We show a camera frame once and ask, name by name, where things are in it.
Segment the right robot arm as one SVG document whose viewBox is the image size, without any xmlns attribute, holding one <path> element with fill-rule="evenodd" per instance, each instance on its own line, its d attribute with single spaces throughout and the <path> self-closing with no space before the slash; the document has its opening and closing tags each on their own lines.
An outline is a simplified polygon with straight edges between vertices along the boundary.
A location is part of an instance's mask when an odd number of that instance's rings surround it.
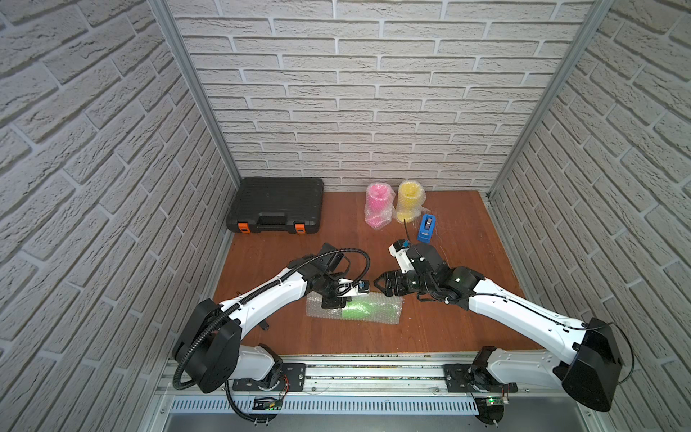
<svg viewBox="0 0 691 432">
<path fill-rule="evenodd" d="M 426 294 L 431 301 L 457 305 L 530 338 L 556 361 L 543 366 L 568 396 L 595 411 L 611 410 L 624 362 L 613 325 L 597 318 L 585 323 L 549 311 L 515 295 L 467 267 L 382 274 L 374 286 L 388 297 Z"/>
</svg>

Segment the green plastic wine glass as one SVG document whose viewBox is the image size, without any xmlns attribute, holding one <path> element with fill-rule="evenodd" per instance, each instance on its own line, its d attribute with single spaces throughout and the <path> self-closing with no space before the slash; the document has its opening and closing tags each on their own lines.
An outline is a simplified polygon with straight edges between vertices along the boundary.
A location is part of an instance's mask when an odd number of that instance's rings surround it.
<svg viewBox="0 0 691 432">
<path fill-rule="evenodd" d="M 342 320 L 358 320 L 370 322 L 384 322 L 386 319 L 386 307 L 378 302 L 352 301 L 341 311 Z"/>
</svg>

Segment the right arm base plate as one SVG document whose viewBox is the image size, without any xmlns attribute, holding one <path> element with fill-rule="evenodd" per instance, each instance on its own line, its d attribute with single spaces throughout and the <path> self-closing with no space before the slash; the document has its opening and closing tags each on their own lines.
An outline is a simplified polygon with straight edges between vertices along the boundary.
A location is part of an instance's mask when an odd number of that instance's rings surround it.
<svg viewBox="0 0 691 432">
<path fill-rule="evenodd" d="M 443 366 L 444 381 L 450 393 L 515 393 L 516 383 L 500 383 L 486 368 L 476 365 L 449 364 Z"/>
</svg>

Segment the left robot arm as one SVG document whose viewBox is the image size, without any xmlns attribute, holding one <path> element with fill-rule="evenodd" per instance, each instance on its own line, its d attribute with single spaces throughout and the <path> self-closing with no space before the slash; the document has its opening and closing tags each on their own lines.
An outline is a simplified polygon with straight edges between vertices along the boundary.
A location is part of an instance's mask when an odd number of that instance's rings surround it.
<svg viewBox="0 0 691 432">
<path fill-rule="evenodd" d="M 250 379 L 271 387 L 278 380 L 282 360 L 265 347 L 247 347 L 243 339 L 282 307 L 308 293 L 321 294 L 338 307 L 355 295 L 360 282 L 331 271 L 307 257 L 284 268 L 261 286 L 224 302 L 198 303 L 172 348 L 176 360 L 172 385 L 178 390 L 198 387 L 217 390 L 228 380 Z"/>
</svg>

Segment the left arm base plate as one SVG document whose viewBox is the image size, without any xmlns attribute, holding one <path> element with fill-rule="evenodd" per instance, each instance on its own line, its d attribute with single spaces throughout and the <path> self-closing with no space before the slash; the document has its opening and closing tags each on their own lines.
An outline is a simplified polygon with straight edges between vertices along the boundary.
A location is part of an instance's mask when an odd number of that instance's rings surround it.
<svg viewBox="0 0 691 432">
<path fill-rule="evenodd" d="M 276 366 L 262 380 L 249 378 L 234 380 L 233 392 L 301 392 L 304 388 L 307 365 L 304 363 L 283 363 Z"/>
</svg>

